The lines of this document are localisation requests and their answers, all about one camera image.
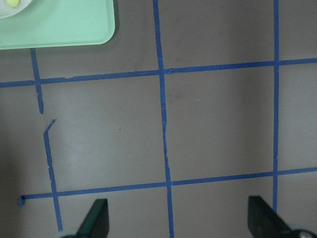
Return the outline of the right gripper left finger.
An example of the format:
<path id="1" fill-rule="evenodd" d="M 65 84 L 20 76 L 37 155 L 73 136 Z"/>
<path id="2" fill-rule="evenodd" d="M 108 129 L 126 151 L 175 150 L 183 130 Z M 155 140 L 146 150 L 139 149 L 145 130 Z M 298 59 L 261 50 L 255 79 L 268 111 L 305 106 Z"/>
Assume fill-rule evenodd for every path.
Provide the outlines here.
<path id="1" fill-rule="evenodd" d="M 107 199 L 96 199 L 77 230 L 76 238 L 107 238 L 109 216 Z"/>

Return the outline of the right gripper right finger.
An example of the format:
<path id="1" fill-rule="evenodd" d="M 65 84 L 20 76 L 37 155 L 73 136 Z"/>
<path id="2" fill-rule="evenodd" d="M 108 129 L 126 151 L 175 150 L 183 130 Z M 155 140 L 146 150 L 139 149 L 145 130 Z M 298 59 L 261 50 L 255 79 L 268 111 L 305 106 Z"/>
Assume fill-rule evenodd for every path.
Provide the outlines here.
<path id="1" fill-rule="evenodd" d="M 248 229 L 254 238 L 296 238 L 292 230 L 261 196 L 248 198 Z"/>

